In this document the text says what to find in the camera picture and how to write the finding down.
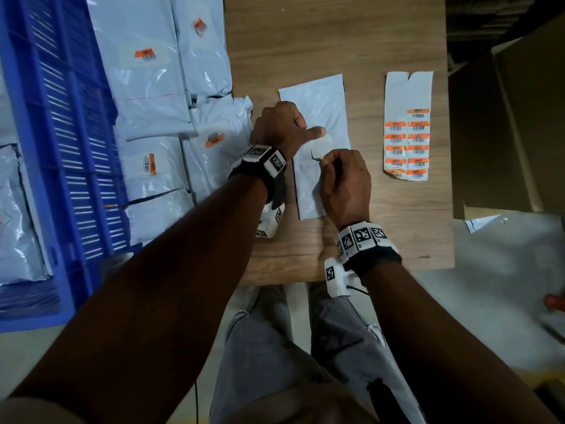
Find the person's left arm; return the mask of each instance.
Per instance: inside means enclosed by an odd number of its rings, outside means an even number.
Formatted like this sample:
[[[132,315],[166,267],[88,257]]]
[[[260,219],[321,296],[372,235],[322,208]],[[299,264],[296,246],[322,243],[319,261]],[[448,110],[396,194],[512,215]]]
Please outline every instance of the person's left arm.
[[[290,159],[323,134],[284,102],[263,110],[251,141]],[[52,401],[87,422],[165,422],[208,357],[266,200],[259,178],[228,180],[113,274],[10,397]]]

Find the wooden table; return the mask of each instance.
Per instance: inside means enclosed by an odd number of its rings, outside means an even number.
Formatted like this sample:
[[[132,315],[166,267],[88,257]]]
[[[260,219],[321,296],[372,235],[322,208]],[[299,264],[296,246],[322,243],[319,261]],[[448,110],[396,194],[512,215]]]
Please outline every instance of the wooden table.
[[[235,96],[254,117],[278,89],[343,73],[351,147],[371,172],[371,221],[381,224],[412,271],[454,266],[448,78],[443,0],[225,0]],[[429,180],[383,172],[384,85],[388,71],[433,70]],[[324,278],[337,254],[327,217],[299,221],[294,172],[272,240],[258,239],[243,285]]]

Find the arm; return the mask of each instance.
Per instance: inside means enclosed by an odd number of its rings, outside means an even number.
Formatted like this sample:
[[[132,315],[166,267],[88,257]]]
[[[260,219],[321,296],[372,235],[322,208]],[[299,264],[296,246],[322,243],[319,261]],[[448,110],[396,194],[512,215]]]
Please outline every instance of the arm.
[[[320,193],[335,226],[342,230],[368,221],[371,178],[359,152],[335,150],[321,165]],[[558,422],[400,263],[379,264],[363,281],[394,358],[430,422]]]
[[[251,141],[290,158],[323,134],[278,103]],[[266,200],[260,179],[228,180],[107,280],[11,397],[49,400],[87,422],[165,422],[208,357]]]

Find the leg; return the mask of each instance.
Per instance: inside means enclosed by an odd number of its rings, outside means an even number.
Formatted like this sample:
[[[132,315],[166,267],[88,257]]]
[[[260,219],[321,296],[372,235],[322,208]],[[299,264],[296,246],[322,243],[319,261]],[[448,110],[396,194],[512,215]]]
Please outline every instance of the leg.
[[[251,288],[226,334],[210,423],[270,394],[330,380],[328,372],[292,342],[283,286]]]
[[[390,414],[389,396],[381,395],[390,389],[409,421],[423,424],[418,402],[380,329],[369,326],[347,297],[331,298],[324,281],[307,283],[307,291],[314,359],[366,407],[374,406],[377,415]]]

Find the person's left hand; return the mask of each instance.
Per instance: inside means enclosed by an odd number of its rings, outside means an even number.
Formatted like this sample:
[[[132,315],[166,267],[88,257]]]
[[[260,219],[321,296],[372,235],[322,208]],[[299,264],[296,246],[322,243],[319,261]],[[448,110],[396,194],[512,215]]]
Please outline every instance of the person's left hand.
[[[325,135],[324,127],[306,128],[306,121],[296,105],[289,101],[265,107],[255,121],[251,144],[263,144],[279,149],[286,159],[296,155],[300,146]]]

